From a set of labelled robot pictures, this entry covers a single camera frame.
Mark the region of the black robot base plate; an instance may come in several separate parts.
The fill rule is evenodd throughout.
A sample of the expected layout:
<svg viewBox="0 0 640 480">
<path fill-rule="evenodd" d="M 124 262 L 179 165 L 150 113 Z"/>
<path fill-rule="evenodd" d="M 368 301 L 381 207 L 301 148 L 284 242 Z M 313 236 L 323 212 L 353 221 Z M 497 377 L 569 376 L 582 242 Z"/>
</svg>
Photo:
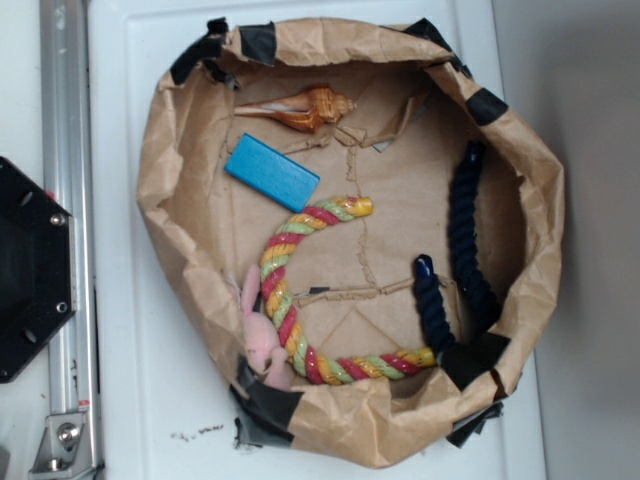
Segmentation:
<svg viewBox="0 0 640 480">
<path fill-rule="evenodd" d="M 1 159 L 1 382 L 14 381 L 74 313 L 71 217 Z"/>
</svg>

